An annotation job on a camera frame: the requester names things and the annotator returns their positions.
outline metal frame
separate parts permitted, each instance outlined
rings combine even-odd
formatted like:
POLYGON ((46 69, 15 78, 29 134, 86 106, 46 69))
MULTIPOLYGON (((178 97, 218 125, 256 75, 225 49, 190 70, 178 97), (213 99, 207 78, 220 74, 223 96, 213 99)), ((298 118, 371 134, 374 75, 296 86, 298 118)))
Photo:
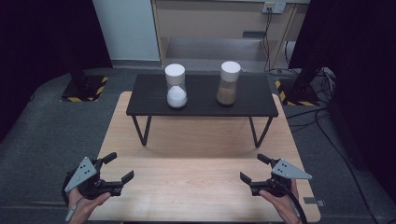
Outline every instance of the metal frame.
MULTIPOLYGON (((145 146, 149 139, 149 126, 151 124, 151 116, 148 116, 144 135, 142 134, 139 124, 137 123, 136 116, 132 116, 132 119, 134 120, 134 126, 136 127, 137 134, 139 135, 140 142, 142 143, 142 146, 145 146)), ((256 129, 254 128, 253 118, 248 117, 248 120, 250 123, 251 132, 253 133, 254 146, 260 147, 262 145, 262 140, 264 139, 265 135, 267 135, 268 129, 270 128, 273 118, 268 117, 267 123, 265 124, 264 130, 262 131, 262 135, 260 136, 259 141, 257 141, 256 129)))

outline human hand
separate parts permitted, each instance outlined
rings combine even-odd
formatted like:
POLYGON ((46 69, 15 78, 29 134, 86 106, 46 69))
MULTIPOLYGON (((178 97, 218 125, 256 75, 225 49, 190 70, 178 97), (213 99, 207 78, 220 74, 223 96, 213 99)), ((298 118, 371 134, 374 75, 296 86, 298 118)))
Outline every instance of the human hand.
MULTIPOLYGON (((298 200, 298 191, 296 180, 291 180, 291 192, 294 194, 296 199, 298 200)), ((270 202, 276 211, 279 213, 280 217, 285 221, 286 224, 301 224, 302 222, 297 217, 294 212, 294 208, 292 207, 292 201, 288 195, 277 198, 272 195, 270 192, 265 190, 260 190, 259 194, 268 202, 270 202)))
POLYGON ((70 219, 69 224, 82 224, 84 223, 91 215, 93 210, 107 201, 108 198, 111 197, 110 193, 104 193, 93 200, 88 200, 83 198, 78 188, 73 188, 69 194, 69 205, 68 209, 70 210, 74 204, 78 204, 75 213, 70 219))

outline white container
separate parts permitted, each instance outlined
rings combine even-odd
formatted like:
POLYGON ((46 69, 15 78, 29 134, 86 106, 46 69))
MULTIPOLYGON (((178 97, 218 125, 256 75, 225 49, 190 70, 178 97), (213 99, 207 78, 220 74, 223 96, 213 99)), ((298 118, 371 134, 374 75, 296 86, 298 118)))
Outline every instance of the white container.
POLYGON ((240 71, 241 65, 236 62, 225 62, 221 65, 217 99, 222 105, 232 105, 235 103, 236 85, 240 71))
POLYGON ((183 65, 172 63, 165 67, 166 82, 168 85, 167 102, 173 108, 181 108, 187 103, 185 85, 186 69, 183 65))

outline wall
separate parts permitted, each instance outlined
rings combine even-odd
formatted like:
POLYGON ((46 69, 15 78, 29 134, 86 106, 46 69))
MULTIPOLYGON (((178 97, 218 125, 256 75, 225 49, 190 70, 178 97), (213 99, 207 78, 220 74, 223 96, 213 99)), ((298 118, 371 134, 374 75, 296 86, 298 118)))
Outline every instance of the wall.
POLYGON ((149 0, 93 0, 111 60, 159 61, 149 0))

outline black cloth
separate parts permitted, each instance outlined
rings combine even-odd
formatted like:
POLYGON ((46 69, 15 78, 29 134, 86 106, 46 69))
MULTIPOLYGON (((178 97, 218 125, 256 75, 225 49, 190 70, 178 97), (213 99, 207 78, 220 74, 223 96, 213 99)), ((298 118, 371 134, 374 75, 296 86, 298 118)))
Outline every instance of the black cloth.
POLYGON ((362 157, 380 184, 396 202, 396 5, 379 0, 367 7, 358 0, 311 0, 304 24, 290 60, 290 67, 306 66, 309 55, 325 33, 331 38, 321 43, 327 50, 318 56, 336 75, 336 90, 332 103, 338 107, 334 118, 344 138, 346 150, 362 157), (336 18, 330 25, 326 21, 336 18))
POLYGON ((92 0, 2 1, 0 141, 40 85, 94 67, 111 61, 92 0))

